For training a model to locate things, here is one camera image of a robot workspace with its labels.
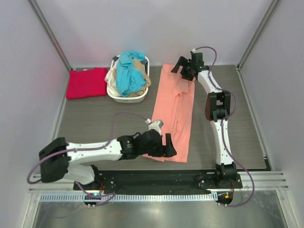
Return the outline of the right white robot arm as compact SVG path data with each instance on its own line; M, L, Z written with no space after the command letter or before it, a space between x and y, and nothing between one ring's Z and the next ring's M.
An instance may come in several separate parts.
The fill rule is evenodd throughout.
M177 73L181 68L181 78L198 81L207 93L205 117L210 122L216 146L214 182L220 188L231 188L238 174L235 161L230 156L228 136L231 93L216 82L210 67L204 64L201 52L193 49L190 53L191 58L181 56L171 72Z

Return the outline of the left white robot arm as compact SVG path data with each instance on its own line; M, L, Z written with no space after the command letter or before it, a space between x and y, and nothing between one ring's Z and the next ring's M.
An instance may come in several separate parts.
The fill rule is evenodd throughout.
M160 158L175 156L177 152L171 135L165 135L165 145L162 138L156 130L123 135L100 143L67 143L64 137L56 138L39 152L41 181L52 183L67 179L96 190L101 179L93 162L133 160L145 154Z

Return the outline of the salmon pink t-shirt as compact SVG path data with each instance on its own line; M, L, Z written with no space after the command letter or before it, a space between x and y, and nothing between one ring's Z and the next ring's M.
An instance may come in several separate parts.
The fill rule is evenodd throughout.
M195 82L183 79L180 72L172 73L174 65L163 64L156 95L152 120L162 120L161 133L169 133L177 155L173 157L145 158L160 162L172 161L186 163L188 161L192 112L194 105Z

